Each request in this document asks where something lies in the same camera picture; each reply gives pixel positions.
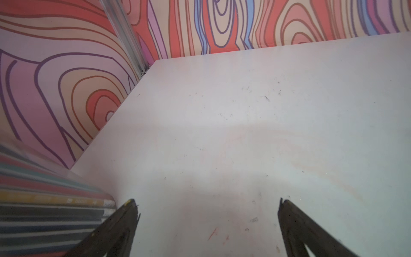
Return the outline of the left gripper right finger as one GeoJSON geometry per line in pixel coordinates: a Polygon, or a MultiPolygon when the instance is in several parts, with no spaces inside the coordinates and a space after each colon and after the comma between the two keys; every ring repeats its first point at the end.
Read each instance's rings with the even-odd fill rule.
{"type": "Polygon", "coordinates": [[[280,199],[278,221],[287,256],[356,257],[290,200],[280,199]]]}

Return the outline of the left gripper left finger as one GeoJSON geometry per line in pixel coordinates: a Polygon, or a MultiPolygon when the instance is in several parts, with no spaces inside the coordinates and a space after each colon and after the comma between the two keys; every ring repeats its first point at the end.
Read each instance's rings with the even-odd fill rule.
{"type": "Polygon", "coordinates": [[[130,199],[64,255],[66,257],[129,257],[139,219],[138,205],[130,199]]]}

